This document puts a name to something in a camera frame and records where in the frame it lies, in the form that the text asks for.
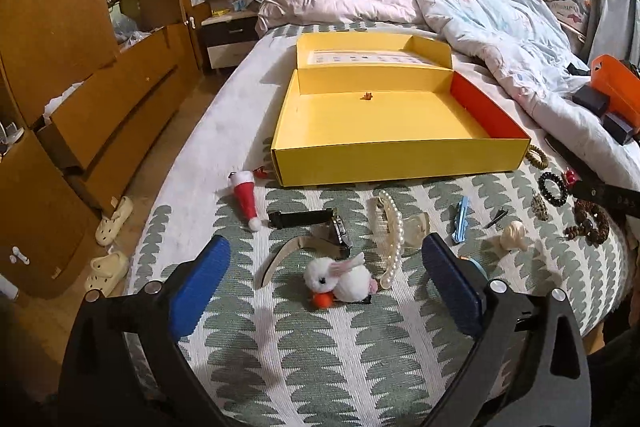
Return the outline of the clear plastic hair claw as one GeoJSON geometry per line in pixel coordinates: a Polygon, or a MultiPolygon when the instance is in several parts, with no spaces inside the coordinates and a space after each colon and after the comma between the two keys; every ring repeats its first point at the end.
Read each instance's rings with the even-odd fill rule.
{"type": "Polygon", "coordinates": [[[404,225],[404,246],[412,251],[420,251],[425,237],[430,234],[430,217],[426,212],[416,213],[402,220],[404,225]]]}

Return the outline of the wrist watch with strap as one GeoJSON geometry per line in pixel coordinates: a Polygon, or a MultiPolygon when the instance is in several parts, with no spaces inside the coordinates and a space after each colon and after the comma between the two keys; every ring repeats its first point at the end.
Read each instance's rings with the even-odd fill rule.
{"type": "Polygon", "coordinates": [[[344,220],[335,208],[297,212],[274,210],[268,212],[268,221],[270,228],[276,230],[304,228],[309,231],[319,230],[321,234],[297,235],[284,243],[258,272],[255,284],[257,289],[268,285],[277,267],[295,251],[311,249],[321,257],[335,260],[345,260],[352,252],[352,241],[344,220]]]}

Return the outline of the light blue bangle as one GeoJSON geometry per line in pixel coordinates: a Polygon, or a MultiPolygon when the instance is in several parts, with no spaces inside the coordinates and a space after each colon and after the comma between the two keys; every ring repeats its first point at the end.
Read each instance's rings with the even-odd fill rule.
{"type": "Polygon", "coordinates": [[[486,270],[483,268],[483,265],[480,264],[480,262],[476,261],[471,257],[466,257],[466,256],[461,256],[460,259],[472,263],[472,265],[474,265],[474,267],[478,270],[478,272],[480,272],[480,274],[483,275],[484,279],[488,281],[489,279],[488,274],[486,270]]]}

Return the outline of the blue hair clip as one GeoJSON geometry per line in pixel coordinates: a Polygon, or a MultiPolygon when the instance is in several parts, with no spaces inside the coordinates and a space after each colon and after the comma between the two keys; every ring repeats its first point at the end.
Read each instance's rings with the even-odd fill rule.
{"type": "Polygon", "coordinates": [[[469,197],[462,196],[458,202],[454,214],[454,231],[452,231],[452,243],[460,245],[465,242],[466,228],[468,227],[469,197]]]}

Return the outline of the white slipper far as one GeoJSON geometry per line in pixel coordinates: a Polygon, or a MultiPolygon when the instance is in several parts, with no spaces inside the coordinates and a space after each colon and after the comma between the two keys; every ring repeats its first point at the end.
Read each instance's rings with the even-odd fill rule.
{"type": "Polygon", "coordinates": [[[96,228],[96,234],[94,234],[96,243],[103,247],[110,246],[130,217],[132,210],[134,210],[134,203],[129,197],[124,196],[119,201],[111,217],[102,217],[96,228]]]}

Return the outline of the white slipper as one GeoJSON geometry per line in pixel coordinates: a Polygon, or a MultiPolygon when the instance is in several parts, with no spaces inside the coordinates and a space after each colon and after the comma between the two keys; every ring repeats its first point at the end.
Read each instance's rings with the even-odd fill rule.
{"type": "Polygon", "coordinates": [[[85,280],[85,291],[101,291],[108,297],[125,277],[129,269],[129,258],[121,251],[93,258],[90,273],[85,280]]]}
{"type": "Polygon", "coordinates": [[[103,247],[110,246],[130,217],[132,210],[134,210],[134,203],[129,197],[124,196],[119,201],[111,217],[102,217],[96,228],[96,234],[94,234],[96,243],[103,247]]]}

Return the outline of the black small box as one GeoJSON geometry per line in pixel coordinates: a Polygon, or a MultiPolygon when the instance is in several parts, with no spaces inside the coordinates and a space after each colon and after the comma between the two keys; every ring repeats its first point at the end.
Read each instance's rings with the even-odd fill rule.
{"type": "Polygon", "coordinates": [[[601,118],[608,111],[611,98],[607,94],[594,89],[590,84],[585,84],[572,95],[572,101],[601,118]]]}
{"type": "Polygon", "coordinates": [[[620,145],[629,143],[636,134],[636,129],[619,113],[605,113],[602,124],[606,132],[620,145]]]}

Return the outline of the red santa hat clip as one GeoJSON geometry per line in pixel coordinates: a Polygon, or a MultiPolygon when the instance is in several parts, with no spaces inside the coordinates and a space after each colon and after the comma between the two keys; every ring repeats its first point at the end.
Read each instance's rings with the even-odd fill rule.
{"type": "Polygon", "coordinates": [[[250,231],[259,231],[262,227],[262,221],[260,221],[256,209],[254,174],[247,170],[233,171],[229,174],[229,180],[232,192],[240,205],[242,215],[250,231]]]}

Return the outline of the small black hair clip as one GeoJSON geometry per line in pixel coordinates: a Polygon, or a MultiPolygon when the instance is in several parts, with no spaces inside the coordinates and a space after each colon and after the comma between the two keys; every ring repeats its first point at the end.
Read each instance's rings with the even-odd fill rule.
{"type": "Polygon", "coordinates": [[[500,210],[497,211],[497,213],[495,214],[495,216],[487,223],[487,225],[485,225],[486,229],[489,229],[491,227],[493,227],[496,223],[498,223],[501,219],[503,219],[504,217],[506,217],[506,215],[508,214],[508,210],[501,208],[500,210]]]}

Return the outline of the wooden wardrobe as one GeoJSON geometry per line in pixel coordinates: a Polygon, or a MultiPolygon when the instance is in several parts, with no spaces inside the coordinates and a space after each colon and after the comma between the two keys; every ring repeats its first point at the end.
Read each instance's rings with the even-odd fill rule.
{"type": "Polygon", "coordinates": [[[1,273],[52,298],[198,82],[191,0],[1,0],[1,273]]]}

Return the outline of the white bunny hair clip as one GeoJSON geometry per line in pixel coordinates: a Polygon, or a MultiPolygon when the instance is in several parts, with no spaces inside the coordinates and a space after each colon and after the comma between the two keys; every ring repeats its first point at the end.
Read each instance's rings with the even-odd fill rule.
{"type": "Polygon", "coordinates": [[[370,303],[378,292],[378,282],[366,267],[363,253],[337,261],[329,257],[311,260],[304,271],[304,282],[317,309],[339,303],[370,303]]]}

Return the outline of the white floral duvet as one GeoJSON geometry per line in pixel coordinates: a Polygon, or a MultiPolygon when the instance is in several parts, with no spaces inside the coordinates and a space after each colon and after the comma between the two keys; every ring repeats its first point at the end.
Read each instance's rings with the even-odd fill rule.
{"type": "Polygon", "coordinates": [[[570,101],[588,82],[567,72],[586,64],[541,0],[416,0],[425,23],[457,52],[482,60],[539,127],[602,181],[637,190],[639,147],[620,145],[599,119],[570,101]]]}

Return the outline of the bedside table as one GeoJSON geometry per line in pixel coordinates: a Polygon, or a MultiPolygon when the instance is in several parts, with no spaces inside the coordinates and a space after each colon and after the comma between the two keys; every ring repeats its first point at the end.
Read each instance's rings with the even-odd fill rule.
{"type": "Polygon", "coordinates": [[[257,14],[245,10],[202,21],[198,38],[211,69],[238,66],[259,40],[257,14]]]}

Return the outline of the yellow cardboard box tray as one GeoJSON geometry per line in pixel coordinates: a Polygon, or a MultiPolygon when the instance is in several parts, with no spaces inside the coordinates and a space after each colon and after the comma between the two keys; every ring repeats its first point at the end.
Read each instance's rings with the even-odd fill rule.
{"type": "Polygon", "coordinates": [[[284,187],[512,171],[528,133],[452,66],[447,43],[305,34],[271,144],[284,187]],[[371,92],[371,101],[360,98],[371,92]]]}

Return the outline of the white slipper near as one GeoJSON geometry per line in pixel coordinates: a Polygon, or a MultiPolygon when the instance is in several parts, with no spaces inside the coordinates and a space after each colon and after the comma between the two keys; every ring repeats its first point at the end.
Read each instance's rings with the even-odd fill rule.
{"type": "Polygon", "coordinates": [[[129,269],[129,258],[121,251],[93,258],[90,273],[85,280],[85,291],[101,291],[108,297],[125,277],[129,269]]]}

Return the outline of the pink blanket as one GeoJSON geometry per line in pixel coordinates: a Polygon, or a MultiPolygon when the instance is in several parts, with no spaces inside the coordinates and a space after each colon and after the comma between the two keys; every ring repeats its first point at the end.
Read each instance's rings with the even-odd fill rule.
{"type": "Polygon", "coordinates": [[[358,22],[420,24],[416,0],[264,0],[256,31],[265,35],[286,24],[350,24],[358,22]]]}

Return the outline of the patterned pillow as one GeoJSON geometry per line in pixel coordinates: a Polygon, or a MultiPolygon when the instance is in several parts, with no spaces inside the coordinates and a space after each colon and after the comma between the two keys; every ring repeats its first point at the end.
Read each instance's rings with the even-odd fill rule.
{"type": "Polygon", "coordinates": [[[590,0],[544,0],[556,18],[585,35],[590,15],[590,0]]]}

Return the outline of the orange box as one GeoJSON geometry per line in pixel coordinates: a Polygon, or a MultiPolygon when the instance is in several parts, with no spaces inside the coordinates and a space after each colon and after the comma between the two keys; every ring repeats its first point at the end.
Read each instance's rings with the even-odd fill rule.
{"type": "Polygon", "coordinates": [[[639,129],[640,82],[626,65],[608,54],[596,57],[591,62],[590,86],[610,98],[610,112],[620,114],[631,127],[639,129]]]}

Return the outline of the cream shell hair claw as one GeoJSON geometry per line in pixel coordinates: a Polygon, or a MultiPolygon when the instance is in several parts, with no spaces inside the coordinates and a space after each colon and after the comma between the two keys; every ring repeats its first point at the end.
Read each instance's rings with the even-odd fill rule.
{"type": "Polygon", "coordinates": [[[518,220],[511,221],[495,237],[495,244],[506,253],[510,253],[510,251],[526,251],[528,235],[524,223],[518,220]]]}

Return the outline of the pearl hair clip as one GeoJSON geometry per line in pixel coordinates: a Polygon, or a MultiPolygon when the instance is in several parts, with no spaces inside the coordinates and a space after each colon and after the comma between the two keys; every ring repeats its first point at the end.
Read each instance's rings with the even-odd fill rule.
{"type": "Polygon", "coordinates": [[[380,256],[384,273],[378,278],[383,291],[388,291],[400,271],[402,254],[405,251],[405,225],[402,213],[393,197],[385,190],[375,196],[375,231],[381,234],[380,256]]]}

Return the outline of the small gold hair clip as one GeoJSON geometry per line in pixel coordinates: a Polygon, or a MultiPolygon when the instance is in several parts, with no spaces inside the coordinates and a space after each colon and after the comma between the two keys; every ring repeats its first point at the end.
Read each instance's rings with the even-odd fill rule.
{"type": "Polygon", "coordinates": [[[540,221],[548,221],[549,213],[547,208],[546,200],[540,195],[536,194],[532,198],[532,202],[530,203],[530,208],[534,213],[534,216],[540,221]]]}

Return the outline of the green patterned bed sheet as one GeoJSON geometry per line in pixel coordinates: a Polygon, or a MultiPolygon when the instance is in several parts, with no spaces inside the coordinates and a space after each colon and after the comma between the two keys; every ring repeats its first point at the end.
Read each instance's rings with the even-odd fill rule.
{"type": "Polygon", "coordinates": [[[283,188],[255,186],[258,210],[334,210],[360,265],[332,291],[314,295],[306,271],[314,251],[297,245],[303,229],[247,228],[229,173],[254,148],[265,158],[298,26],[258,42],[207,109],[171,168],[132,260],[128,287],[162,281],[195,257],[213,235],[227,239],[230,265],[198,326],[179,346],[224,413],[255,426],[412,425],[442,395],[471,341],[438,299],[419,254],[401,257],[390,288],[378,278],[386,254],[376,235],[382,200],[411,217],[425,212],[448,237],[469,199],[465,240],[456,253],[514,291],[562,288],[582,331],[597,325],[623,295],[634,262],[625,235],[602,246],[569,241],[573,213],[539,220],[530,209],[532,167],[445,181],[283,188]]]}

